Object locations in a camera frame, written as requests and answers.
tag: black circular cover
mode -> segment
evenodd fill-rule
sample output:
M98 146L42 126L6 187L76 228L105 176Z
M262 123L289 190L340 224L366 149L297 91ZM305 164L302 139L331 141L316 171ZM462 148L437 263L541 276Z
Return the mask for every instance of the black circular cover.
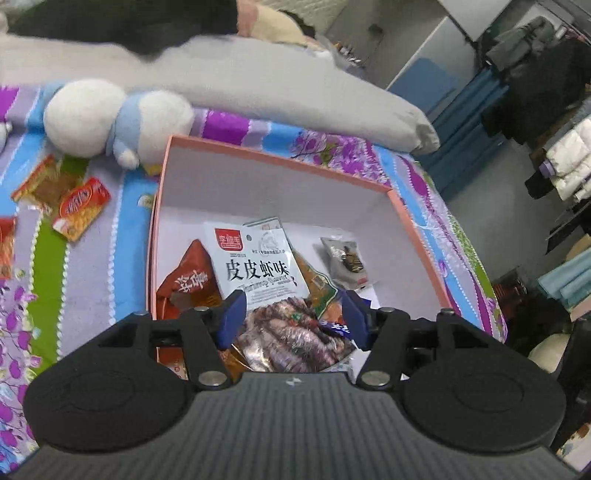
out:
M499 349L457 349L404 384L402 403L421 430L472 452L549 445L566 408L548 374Z
M29 387L24 411L38 442L120 450L150 440L182 414L189 391L174 372L123 349L97 353L67 357Z

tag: box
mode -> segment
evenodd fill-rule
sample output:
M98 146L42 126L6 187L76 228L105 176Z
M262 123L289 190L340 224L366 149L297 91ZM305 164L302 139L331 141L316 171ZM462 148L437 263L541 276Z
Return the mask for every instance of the box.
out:
M149 310L203 222L242 224L279 216L293 247L328 272L320 237L343 235L359 245L374 282L362 291L372 307L393 306L434 319L449 307L445 289L404 205L390 188L246 148L171 137L151 222L147 268Z

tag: metal screw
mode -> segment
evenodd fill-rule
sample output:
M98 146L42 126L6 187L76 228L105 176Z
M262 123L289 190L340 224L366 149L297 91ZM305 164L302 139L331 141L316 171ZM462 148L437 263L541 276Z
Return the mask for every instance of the metal screw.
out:
M199 375L199 383L206 387L219 387L223 385L228 377L222 372L210 370L209 372L203 372Z
M390 375L380 370L372 370L361 375L361 381L370 387L383 387L390 382Z

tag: teal cloth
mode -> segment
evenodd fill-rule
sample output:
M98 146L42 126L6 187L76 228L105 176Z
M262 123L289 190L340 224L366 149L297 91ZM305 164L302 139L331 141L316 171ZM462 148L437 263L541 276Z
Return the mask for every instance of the teal cloth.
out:
M591 249L538 279L548 297L571 309L591 294Z

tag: plush toy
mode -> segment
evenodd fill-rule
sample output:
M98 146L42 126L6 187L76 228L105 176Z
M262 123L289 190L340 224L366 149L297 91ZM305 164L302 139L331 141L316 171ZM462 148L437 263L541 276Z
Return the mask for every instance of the plush toy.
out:
M123 168L146 171L161 166L171 135L188 135L194 113L185 98L172 92L133 93L119 110L106 145Z
M12 124L10 122L3 122L0 123L0 153L4 150L6 146L6 140L8 139L8 134L12 131Z
M46 135L59 150L82 158L113 154L129 169L161 166L169 137L188 135L194 120L180 95L156 90L127 96L104 80L48 86L43 101Z

